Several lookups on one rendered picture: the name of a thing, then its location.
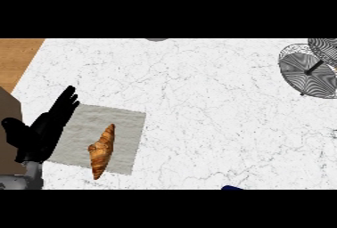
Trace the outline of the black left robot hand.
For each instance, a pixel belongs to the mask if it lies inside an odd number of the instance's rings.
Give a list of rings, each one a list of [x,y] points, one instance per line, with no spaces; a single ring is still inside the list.
[[[15,118],[3,120],[4,129],[13,131],[9,143],[18,147],[15,159],[18,163],[34,161],[41,164],[50,158],[66,122],[78,105],[75,87],[69,85],[57,96],[52,108],[37,117],[31,126]]]

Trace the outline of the brown cabinet block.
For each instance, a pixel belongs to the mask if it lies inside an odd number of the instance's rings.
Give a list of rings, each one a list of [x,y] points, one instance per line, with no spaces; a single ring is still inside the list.
[[[0,175],[23,175],[26,168],[15,161],[18,147],[9,143],[13,131],[1,124],[6,118],[22,120],[20,103],[0,86]]]

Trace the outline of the grey cloth placemat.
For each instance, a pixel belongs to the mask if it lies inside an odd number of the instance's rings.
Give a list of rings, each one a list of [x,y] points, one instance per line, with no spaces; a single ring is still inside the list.
[[[96,105],[80,104],[63,128],[49,160],[65,165],[90,167],[88,146],[114,124],[114,152],[106,172],[131,174],[146,114]]]

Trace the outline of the brown croissant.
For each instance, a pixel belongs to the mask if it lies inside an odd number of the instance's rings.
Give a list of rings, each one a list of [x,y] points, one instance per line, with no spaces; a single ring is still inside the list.
[[[114,124],[105,128],[99,140],[88,146],[88,153],[93,179],[97,180],[114,153]]]

